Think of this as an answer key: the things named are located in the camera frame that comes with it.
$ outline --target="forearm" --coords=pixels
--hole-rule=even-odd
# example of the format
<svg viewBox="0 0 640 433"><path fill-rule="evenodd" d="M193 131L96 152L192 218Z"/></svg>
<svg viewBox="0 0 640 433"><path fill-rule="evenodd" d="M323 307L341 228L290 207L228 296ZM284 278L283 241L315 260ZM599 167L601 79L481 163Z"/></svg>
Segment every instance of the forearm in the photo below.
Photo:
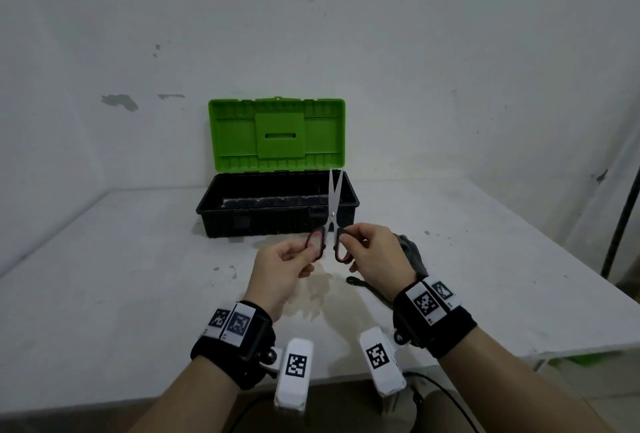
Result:
<svg viewBox="0 0 640 433"><path fill-rule="evenodd" d="M587 405L535 373L479 327L440 359L488 433L612 433Z"/></svg>
<svg viewBox="0 0 640 433"><path fill-rule="evenodd" d="M238 392L238 385L227 374L198 356L130 433L217 433L222 430Z"/></svg>

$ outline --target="hand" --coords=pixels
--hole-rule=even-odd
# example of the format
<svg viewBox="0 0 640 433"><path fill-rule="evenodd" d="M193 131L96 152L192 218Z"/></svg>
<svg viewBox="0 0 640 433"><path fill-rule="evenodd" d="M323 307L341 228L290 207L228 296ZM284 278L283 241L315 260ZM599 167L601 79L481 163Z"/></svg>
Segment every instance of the hand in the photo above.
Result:
<svg viewBox="0 0 640 433"><path fill-rule="evenodd" d="M243 299L262 307L276 322L296 289L298 278L306 278L314 270L311 262L319 251L313 247L305 248L304 239L283 241L261 249L255 255Z"/></svg>
<svg viewBox="0 0 640 433"><path fill-rule="evenodd" d="M416 280L415 271L388 227L360 222L344 229L350 235L341 235L340 242L355 259L349 271L359 271L389 300Z"/></svg>

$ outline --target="left hand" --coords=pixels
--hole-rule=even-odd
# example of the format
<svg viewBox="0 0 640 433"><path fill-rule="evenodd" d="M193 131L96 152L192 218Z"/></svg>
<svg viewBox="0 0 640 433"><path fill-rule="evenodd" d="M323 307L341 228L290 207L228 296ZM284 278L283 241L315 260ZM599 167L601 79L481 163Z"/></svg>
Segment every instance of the left hand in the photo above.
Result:
<svg viewBox="0 0 640 433"><path fill-rule="evenodd" d="M261 249L255 256L243 299L262 307L276 322L296 289L298 278L306 278L314 270L311 263L319 251L305 248L305 239L283 241Z"/></svg>

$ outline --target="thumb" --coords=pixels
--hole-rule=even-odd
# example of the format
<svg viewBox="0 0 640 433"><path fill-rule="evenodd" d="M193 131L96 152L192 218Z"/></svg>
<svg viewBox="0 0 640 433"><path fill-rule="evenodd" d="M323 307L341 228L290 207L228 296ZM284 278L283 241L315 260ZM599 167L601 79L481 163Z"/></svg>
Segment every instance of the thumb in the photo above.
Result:
<svg viewBox="0 0 640 433"><path fill-rule="evenodd" d="M360 243L360 241L358 241L352 235L349 235L347 233L340 236L340 242L345 248L347 248L347 251L351 253L351 255L356 259L356 261L358 260L359 257L362 256L364 251L367 249Z"/></svg>
<svg viewBox="0 0 640 433"><path fill-rule="evenodd" d="M305 248L304 251L300 251L298 255L290 261L290 263L296 269L296 273L300 273L302 268L310 265L316 260L318 253L320 253L318 248L309 246L308 248Z"/></svg>

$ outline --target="open toolbox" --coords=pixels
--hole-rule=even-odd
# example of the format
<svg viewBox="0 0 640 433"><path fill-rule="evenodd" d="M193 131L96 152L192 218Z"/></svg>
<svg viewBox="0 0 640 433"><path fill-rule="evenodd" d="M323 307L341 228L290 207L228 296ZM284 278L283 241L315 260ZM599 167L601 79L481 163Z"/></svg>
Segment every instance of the open toolbox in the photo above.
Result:
<svg viewBox="0 0 640 433"><path fill-rule="evenodd" d="M344 166L344 100L212 99L209 121L220 173L196 209L208 237L304 233L326 222L328 170ZM345 172L340 226L353 224L358 205Z"/></svg>

